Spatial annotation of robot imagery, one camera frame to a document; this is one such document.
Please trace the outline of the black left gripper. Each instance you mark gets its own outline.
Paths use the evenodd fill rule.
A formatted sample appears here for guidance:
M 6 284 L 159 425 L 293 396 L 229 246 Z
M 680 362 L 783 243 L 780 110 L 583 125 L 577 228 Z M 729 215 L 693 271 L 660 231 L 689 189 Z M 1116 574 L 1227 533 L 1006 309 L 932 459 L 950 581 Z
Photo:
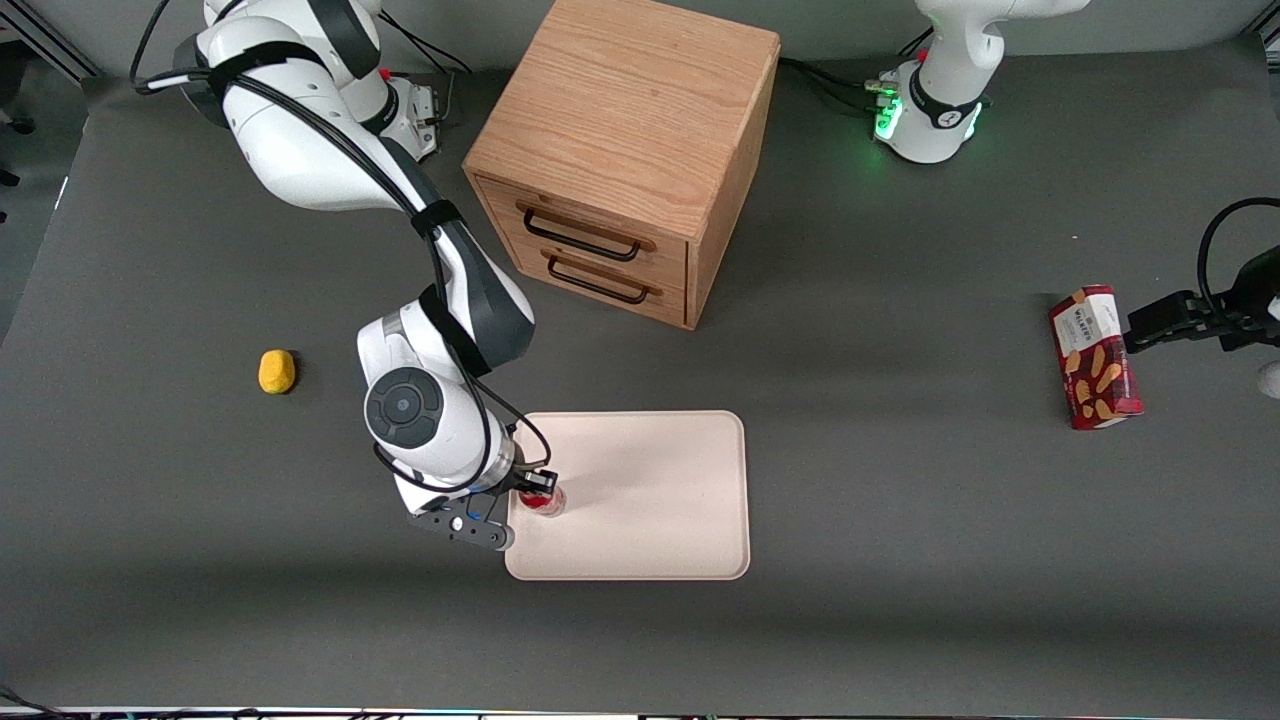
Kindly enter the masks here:
M 1228 319 L 1219 343 L 1222 351 L 1252 345 L 1279 347 L 1279 251 L 1267 250 L 1245 263 L 1233 286 L 1213 296 Z M 1128 315 L 1125 332 L 1128 354 L 1176 341 L 1198 341 L 1216 336 L 1216 320 L 1210 305 L 1196 292 L 1176 291 Z

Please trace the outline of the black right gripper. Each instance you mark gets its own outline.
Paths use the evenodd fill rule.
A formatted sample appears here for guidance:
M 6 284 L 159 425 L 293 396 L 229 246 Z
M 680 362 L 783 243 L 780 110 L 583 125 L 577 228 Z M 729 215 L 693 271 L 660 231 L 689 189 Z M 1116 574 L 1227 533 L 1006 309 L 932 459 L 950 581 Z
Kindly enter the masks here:
M 500 497 L 512 491 L 529 492 L 534 495 L 553 495 L 556 492 L 558 474 L 548 470 L 529 470 L 512 466 L 503 479 L 488 489 L 493 497 Z

